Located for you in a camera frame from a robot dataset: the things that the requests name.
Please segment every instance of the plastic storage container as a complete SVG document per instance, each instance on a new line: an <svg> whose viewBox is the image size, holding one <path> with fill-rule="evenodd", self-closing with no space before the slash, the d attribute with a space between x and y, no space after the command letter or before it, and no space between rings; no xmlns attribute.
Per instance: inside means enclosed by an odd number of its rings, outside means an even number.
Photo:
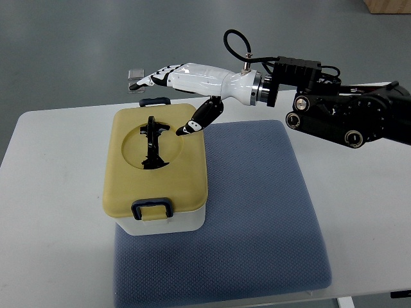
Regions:
<svg viewBox="0 0 411 308"><path fill-rule="evenodd" d="M207 166L202 132L177 136L189 104L120 110L114 117L103 208L131 235L192 231L205 220Z"/></svg>

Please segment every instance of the white robotic hand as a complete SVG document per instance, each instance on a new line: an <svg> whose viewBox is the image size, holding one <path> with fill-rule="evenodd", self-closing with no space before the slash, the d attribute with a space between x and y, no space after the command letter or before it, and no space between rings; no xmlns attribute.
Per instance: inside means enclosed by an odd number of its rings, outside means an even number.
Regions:
<svg viewBox="0 0 411 308"><path fill-rule="evenodd" d="M255 70L234 73L226 69L187 63L170 65L144 77L130 90L161 85L176 90L210 96L177 135L197 132L213 122L222 112L222 100L232 97L244 105L255 105L260 92L261 74Z"/></svg>

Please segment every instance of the gray floor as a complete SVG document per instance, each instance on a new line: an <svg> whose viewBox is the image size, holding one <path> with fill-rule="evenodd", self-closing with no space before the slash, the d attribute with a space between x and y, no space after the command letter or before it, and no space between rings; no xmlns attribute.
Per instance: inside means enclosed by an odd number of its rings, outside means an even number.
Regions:
<svg viewBox="0 0 411 308"><path fill-rule="evenodd" d="M241 63L223 45L229 28L247 36L254 56L318 60L339 67L344 84L399 80L411 90L411 15L371 15L362 0L0 0L0 159L19 116L30 110L194 96L158 87L128 94L131 68L149 74L195 62L239 71ZM231 42L244 50L239 40ZM411 306L389 294L354 303Z"/></svg>

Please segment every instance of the blue cushion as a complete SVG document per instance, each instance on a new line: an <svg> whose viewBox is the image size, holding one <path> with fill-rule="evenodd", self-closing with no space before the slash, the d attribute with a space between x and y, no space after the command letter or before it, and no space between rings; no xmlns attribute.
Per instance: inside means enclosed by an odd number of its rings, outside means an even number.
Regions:
<svg viewBox="0 0 411 308"><path fill-rule="evenodd" d="M281 122L213 124L204 134L204 225L135 237L117 226L116 307L171 307L328 287L326 247Z"/></svg>

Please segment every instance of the container handle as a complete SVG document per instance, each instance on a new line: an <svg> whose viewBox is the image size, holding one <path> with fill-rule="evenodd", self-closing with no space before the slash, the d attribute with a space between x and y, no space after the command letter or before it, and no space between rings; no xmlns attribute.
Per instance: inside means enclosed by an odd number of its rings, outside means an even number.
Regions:
<svg viewBox="0 0 411 308"><path fill-rule="evenodd" d="M141 220L141 207L154 207L156 205L164 205L166 208L167 218L173 217L173 205L169 198L152 198L136 200L131 204L131 211L136 220Z"/></svg>
<svg viewBox="0 0 411 308"><path fill-rule="evenodd" d="M171 105L169 98L144 98L139 101L140 107L145 107L148 105Z"/></svg>

